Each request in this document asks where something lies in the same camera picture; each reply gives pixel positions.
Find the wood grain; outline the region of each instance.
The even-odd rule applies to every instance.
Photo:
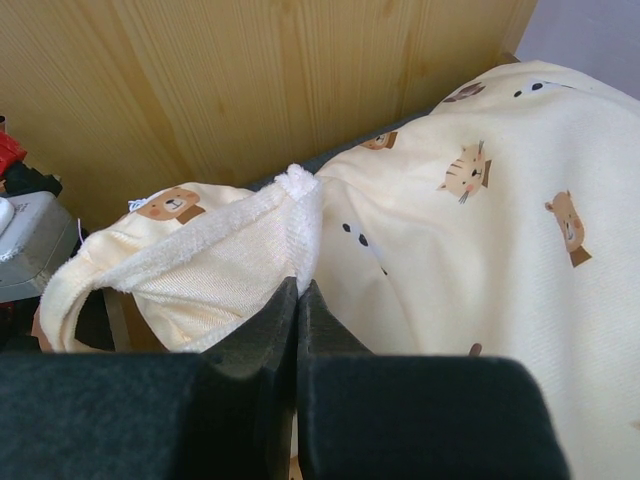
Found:
[[[535,0],[0,0],[0,115],[90,228],[244,185],[427,108]]]

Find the dark gray fabric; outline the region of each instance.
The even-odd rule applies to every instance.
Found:
[[[167,478],[202,363],[178,354],[1,355],[0,478]]]
[[[331,150],[326,151],[325,153],[322,153],[320,155],[318,155],[317,157],[313,157],[310,160],[307,160],[306,162],[303,162],[301,164],[301,166],[315,174],[318,172],[318,170],[320,170],[322,168],[322,166],[327,163],[329,160],[331,160],[333,157],[335,157],[336,155],[338,155],[339,153],[342,153],[346,150],[349,150],[350,148],[355,147],[356,145],[360,145],[363,142],[366,142],[367,140],[377,137],[378,135],[381,135],[383,133],[386,132],[390,132],[392,130],[396,130],[400,127],[402,127],[403,125],[409,123],[412,120],[415,120],[416,118],[420,118],[420,117],[424,117],[426,115],[429,115],[429,113],[431,113],[431,110],[433,110],[433,108],[428,109],[427,111],[424,112],[420,112],[420,113],[416,113],[414,115],[411,115],[409,117],[403,118],[402,120],[393,123],[391,125],[388,125],[384,128],[380,128],[368,135],[364,135],[360,138],[356,138],[355,140],[349,142],[349,143],[345,143],[344,145],[340,145],[339,147],[336,148],[332,148]],[[282,172],[278,172],[275,175],[271,175],[269,177],[265,177],[261,180],[258,180],[257,182],[254,182],[252,184],[250,184],[249,186],[247,186],[246,188],[248,188],[249,190],[252,190],[254,192],[257,192],[258,190],[260,190],[262,187],[265,187],[267,185],[269,185],[270,183],[273,182],[273,179],[277,176],[280,175],[280,173]]]

